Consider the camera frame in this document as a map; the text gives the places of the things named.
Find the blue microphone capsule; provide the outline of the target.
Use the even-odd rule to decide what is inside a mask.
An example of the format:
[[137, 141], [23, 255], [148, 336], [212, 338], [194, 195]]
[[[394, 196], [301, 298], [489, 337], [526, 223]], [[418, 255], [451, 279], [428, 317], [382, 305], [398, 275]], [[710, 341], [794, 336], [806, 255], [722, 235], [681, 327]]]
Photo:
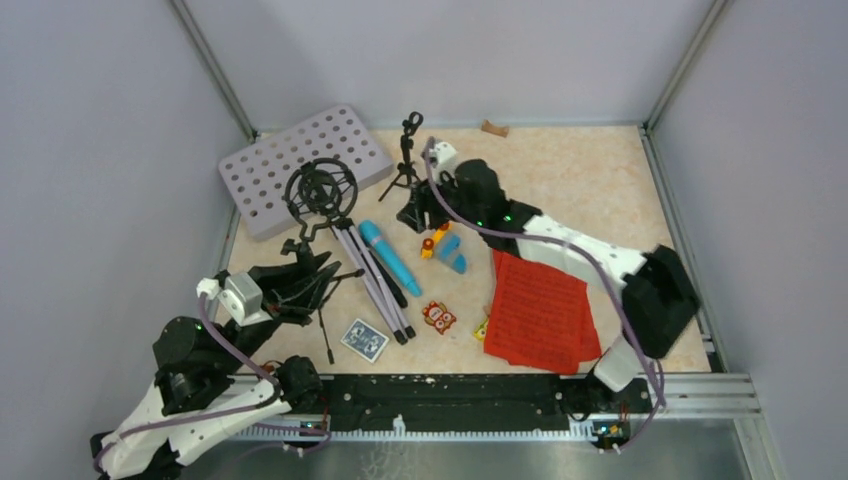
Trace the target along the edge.
[[380, 228], [374, 222], [364, 220], [359, 224], [358, 230], [365, 242], [377, 253], [389, 272], [394, 275], [397, 282], [413, 297], [421, 297], [423, 291], [416, 278], [392, 248]]

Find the black microphone tripod stand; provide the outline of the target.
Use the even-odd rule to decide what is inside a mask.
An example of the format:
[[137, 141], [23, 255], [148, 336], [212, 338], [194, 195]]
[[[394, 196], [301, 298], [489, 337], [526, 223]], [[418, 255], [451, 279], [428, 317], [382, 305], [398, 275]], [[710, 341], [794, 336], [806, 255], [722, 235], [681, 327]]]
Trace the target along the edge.
[[402, 154], [402, 160], [397, 164], [396, 176], [378, 197], [379, 202], [382, 202], [392, 189], [412, 189], [419, 181], [418, 174], [411, 159], [411, 152], [414, 146], [413, 137], [422, 125], [423, 120], [424, 117], [420, 112], [412, 111], [408, 117], [402, 121], [402, 134], [399, 137], [399, 147]]

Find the red sheet music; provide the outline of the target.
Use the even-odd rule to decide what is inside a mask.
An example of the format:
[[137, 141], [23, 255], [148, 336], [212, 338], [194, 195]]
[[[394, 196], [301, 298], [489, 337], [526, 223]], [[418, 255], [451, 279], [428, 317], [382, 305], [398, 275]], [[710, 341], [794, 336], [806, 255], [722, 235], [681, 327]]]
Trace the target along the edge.
[[510, 254], [492, 256], [496, 282], [483, 340], [486, 354], [565, 375], [599, 359], [585, 282]]

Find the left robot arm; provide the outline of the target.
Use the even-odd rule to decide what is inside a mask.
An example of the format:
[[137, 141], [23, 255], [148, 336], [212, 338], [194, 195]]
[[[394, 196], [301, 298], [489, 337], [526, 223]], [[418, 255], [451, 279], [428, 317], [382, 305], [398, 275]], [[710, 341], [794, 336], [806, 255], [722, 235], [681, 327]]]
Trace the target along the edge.
[[115, 430], [91, 437], [101, 478], [176, 479], [245, 428], [314, 410], [323, 385], [309, 358], [265, 369], [252, 357], [281, 326], [311, 323], [340, 266], [323, 253], [202, 279], [200, 317], [171, 319], [152, 345], [157, 370], [143, 399]]

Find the white music stand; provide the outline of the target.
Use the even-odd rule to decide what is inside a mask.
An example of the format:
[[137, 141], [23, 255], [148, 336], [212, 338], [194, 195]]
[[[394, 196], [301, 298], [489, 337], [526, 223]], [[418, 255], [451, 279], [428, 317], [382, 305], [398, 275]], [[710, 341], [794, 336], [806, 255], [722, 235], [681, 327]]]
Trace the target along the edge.
[[219, 173], [252, 238], [289, 229], [282, 265], [219, 275], [230, 319], [226, 338], [249, 353], [284, 324], [307, 326], [338, 283], [375, 280], [380, 270], [354, 237], [361, 190], [393, 162], [349, 105], [338, 105], [220, 161]]

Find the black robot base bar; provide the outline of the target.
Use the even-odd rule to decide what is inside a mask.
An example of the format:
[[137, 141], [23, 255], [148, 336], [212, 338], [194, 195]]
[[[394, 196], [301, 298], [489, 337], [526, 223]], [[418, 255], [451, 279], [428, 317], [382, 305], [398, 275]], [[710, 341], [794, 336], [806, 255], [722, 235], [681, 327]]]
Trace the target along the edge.
[[555, 374], [338, 374], [320, 376], [307, 357], [274, 374], [296, 414], [334, 432], [482, 433], [565, 431], [580, 420], [651, 409], [648, 383], [620, 392], [592, 376]]

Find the blue microphone with tripod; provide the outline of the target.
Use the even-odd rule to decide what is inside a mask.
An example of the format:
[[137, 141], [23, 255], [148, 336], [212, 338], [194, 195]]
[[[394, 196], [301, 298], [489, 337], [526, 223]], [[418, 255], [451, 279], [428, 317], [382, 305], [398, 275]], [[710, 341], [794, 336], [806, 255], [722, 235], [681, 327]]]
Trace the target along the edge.
[[[332, 253], [327, 251], [316, 255], [312, 250], [312, 243], [323, 230], [348, 227], [352, 224], [350, 213], [356, 204], [358, 192], [359, 187], [352, 170], [337, 158], [315, 158], [294, 170], [285, 184], [282, 200], [291, 218], [298, 225], [299, 232], [295, 239], [284, 242], [281, 253], [293, 253], [297, 264], [306, 267], [318, 268], [332, 263]], [[361, 267], [343, 274], [339, 269], [337, 274], [343, 278], [342, 281], [364, 275], [364, 269]], [[311, 314], [317, 315], [331, 364], [335, 363], [335, 358], [329, 343], [323, 309], [342, 281], [332, 284], [322, 298], [308, 300]]]

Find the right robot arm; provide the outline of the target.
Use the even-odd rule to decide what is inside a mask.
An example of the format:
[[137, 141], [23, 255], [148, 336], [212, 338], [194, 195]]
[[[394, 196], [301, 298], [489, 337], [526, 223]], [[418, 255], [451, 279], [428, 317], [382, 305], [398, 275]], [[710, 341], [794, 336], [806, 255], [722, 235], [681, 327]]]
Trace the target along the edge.
[[667, 356], [702, 301], [678, 253], [616, 246], [557, 222], [541, 209], [509, 198], [482, 159], [453, 166], [431, 160], [396, 215], [417, 233], [451, 221], [477, 232], [492, 249], [545, 265], [603, 289], [619, 316], [621, 334], [590, 371], [589, 404], [612, 412], [627, 386]]

